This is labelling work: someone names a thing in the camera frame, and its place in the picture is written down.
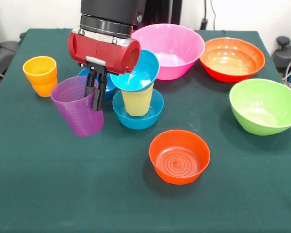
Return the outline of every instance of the stacked cups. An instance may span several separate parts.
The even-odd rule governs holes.
[[[112,82],[121,90],[113,98],[113,108],[120,122],[128,128],[145,129],[158,120],[163,108],[161,94],[153,91],[158,73],[159,61],[156,56],[150,51],[141,50],[131,74],[111,75]]]

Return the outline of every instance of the blue bowl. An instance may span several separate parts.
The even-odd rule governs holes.
[[[121,91],[117,92],[113,97],[112,106],[117,118],[124,126],[133,130],[143,130],[151,127],[159,120],[164,107],[164,99],[163,96],[154,89],[150,110],[144,116],[131,116],[126,112]]]
[[[84,69],[78,74],[78,76],[85,76],[88,74],[89,74],[89,69]],[[106,86],[104,100],[105,101],[109,100],[115,94],[115,90],[116,90],[116,86],[113,84],[110,74],[107,74],[107,86]]]
[[[122,75],[111,74],[114,85],[123,91],[141,91],[151,86],[159,73],[159,61],[147,50],[141,50],[135,69]]]

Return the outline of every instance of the red-orange bowl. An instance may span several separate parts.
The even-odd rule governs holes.
[[[186,130],[162,132],[153,139],[149,154],[158,176],[174,185],[195,181],[210,161],[206,142]]]
[[[205,43],[200,61],[215,79],[236,83],[250,78],[265,65],[263,52],[253,44],[230,37],[221,37]]]

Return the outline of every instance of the plastic cup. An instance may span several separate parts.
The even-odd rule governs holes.
[[[51,57],[40,56],[29,59],[23,71],[39,96],[49,97],[57,85],[57,64]]]
[[[84,97],[86,76],[66,79],[54,87],[51,98],[67,124],[77,136],[87,137],[103,127],[102,111],[94,111],[94,93]]]
[[[122,96],[126,112],[133,117],[141,117],[148,113],[153,94],[153,85],[143,91],[123,91]]]

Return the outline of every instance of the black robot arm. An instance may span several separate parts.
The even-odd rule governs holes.
[[[130,38],[140,23],[146,0],[82,0],[80,27],[96,33]]]

